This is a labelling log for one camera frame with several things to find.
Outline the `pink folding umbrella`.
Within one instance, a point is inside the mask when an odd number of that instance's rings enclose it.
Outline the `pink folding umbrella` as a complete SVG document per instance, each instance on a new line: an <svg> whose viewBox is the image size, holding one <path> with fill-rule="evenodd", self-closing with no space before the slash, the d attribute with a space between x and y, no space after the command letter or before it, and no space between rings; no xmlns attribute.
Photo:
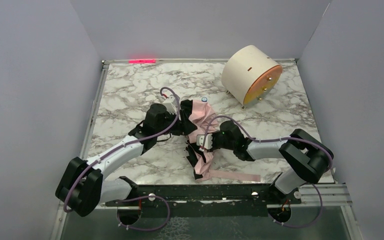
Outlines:
<svg viewBox="0 0 384 240"><path fill-rule="evenodd" d="M199 146L196 144L196 138L197 135L204 135L206 129L208 129L209 134L217 130L217 127L219 126L218 121L212 120L217 116L217 114L207 102L202 102L201 100L192 101L193 107L189 119L197 126L197 130L186 136L188 139L188 147L192 147L188 161L193 167L195 181L202 182L211 178L221 178L238 181L259 182L261 180L261 176L257 174L226 172L211 169L214 154L209 151L200 151Z"/></svg>

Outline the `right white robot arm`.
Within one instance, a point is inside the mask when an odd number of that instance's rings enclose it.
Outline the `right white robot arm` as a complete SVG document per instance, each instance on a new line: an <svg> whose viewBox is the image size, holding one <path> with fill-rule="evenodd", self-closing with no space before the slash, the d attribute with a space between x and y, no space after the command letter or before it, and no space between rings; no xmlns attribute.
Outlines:
<svg viewBox="0 0 384 240"><path fill-rule="evenodd" d="M271 184L273 194L287 195L304 184L317 184L332 165L334 154L301 128L289 136L276 139L256 139L234 120L223 122L218 131L206 132L200 148L212 152L226 149L241 161L285 159L290 168Z"/></svg>

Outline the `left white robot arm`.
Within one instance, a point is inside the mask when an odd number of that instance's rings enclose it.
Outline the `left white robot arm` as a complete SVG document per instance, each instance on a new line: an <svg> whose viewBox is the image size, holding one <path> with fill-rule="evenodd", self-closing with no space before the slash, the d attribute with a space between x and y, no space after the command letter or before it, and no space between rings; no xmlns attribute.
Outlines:
<svg viewBox="0 0 384 240"><path fill-rule="evenodd" d="M111 187L116 187L122 198L131 192L131 184L116 179L108 184L104 180L128 161L150 150L161 135L187 136L197 130L190 116L193 113L193 100L167 99L163 103L153 103L138 123L116 145L88 159L71 159L56 188L55 196L63 202L63 210L75 212L81 217L90 214L102 202L113 196Z"/></svg>

